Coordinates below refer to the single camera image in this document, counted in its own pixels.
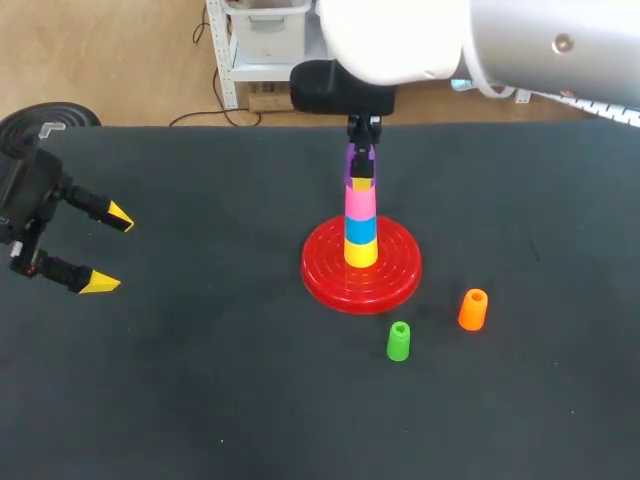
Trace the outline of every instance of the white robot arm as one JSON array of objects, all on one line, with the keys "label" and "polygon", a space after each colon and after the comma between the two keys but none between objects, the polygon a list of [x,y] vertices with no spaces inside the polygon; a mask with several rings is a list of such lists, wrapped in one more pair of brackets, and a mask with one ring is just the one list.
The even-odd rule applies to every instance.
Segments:
[{"label": "white robot arm", "polygon": [[518,87],[640,107],[635,0],[319,1],[329,47],[372,84],[471,78],[490,97]]}]

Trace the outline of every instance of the cable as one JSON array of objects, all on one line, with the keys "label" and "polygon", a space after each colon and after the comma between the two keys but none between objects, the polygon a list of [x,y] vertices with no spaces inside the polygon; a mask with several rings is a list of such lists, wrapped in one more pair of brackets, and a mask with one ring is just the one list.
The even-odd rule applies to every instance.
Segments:
[{"label": "cable", "polygon": [[[204,7],[202,8],[200,23],[196,25],[196,28],[193,30],[193,33],[191,35],[191,41],[195,45],[198,45],[200,43],[200,40],[202,39],[202,35],[204,35],[204,28],[210,25],[209,22],[207,22],[206,20],[206,14],[207,14],[207,5],[205,4]],[[230,27],[231,27],[231,18],[227,17],[227,33],[229,35],[231,35]],[[218,93],[218,89],[216,88],[216,78],[218,77],[218,75],[219,75],[219,72],[218,72],[218,68],[216,67],[216,69],[213,71],[213,79],[211,81],[211,85],[213,87],[213,94],[215,95],[216,100],[218,101],[218,104],[222,107],[224,103],[222,102],[221,95],[220,93]],[[260,123],[262,123],[262,114],[258,112],[251,112],[256,116],[256,121],[251,125],[240,125],[234,122],[231,119],[231,117],[229,117],[229,113],[233,113],[233,112],[251,112],[251,110],[249,110],[248,108],[233,108],[230,110],[222,108],[221,110],[211,110],[211,111],[204,110],[200,112],[190,112],[190,113],[185,113],[184,115],[180,115],[177,118],[174,118],[169,123],[169,126],[173,127],[178,122],[184,120],[185,118],[200,117],[205,115],[224,115],[224,118],[227,120],[229,125],[233,125],[234,127],[242,127],[242,126],[257,127],[258,125],[260,125]]]}]

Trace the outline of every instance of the blue ring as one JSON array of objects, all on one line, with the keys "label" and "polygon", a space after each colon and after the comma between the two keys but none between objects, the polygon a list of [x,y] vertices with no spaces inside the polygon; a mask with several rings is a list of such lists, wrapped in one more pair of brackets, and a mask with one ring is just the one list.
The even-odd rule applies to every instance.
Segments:
[{"label": "blue ring", "polygon": [[369,220],[353,220],[346,217],[345,238],[354,245],[366,245],[376,238],[376,217]]}]

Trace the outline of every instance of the black table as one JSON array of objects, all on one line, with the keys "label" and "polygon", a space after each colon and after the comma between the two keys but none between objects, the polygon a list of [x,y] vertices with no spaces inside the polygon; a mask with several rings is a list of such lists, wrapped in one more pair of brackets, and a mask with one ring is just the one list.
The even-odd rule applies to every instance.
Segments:
[{"label": "black table", "polygon": [[[379,212],[425,257],[397,312],[299,277],[342,211],[344,129],[75,129],[44,144],[136,226],[61,207],[55,255],[122,280],[0,275],[0,478],[598,479],[640,469],[640,132],[386,128]],[[456,324],[462,293],[485,328]],[[411,356],[385,356],[393,320]]]}]

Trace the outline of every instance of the metal screw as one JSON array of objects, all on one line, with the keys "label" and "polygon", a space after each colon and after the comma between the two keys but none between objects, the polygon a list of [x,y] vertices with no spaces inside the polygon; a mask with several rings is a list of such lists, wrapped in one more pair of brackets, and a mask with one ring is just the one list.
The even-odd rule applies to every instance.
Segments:
[{"label": "metal screw", "polygon": [[557,54],[563,54],[573,50],[573,46],[574,46],[573,39],[566,33],[561,33],[553,41],[552,48],[553,48],[553,51],[556,52]]}]

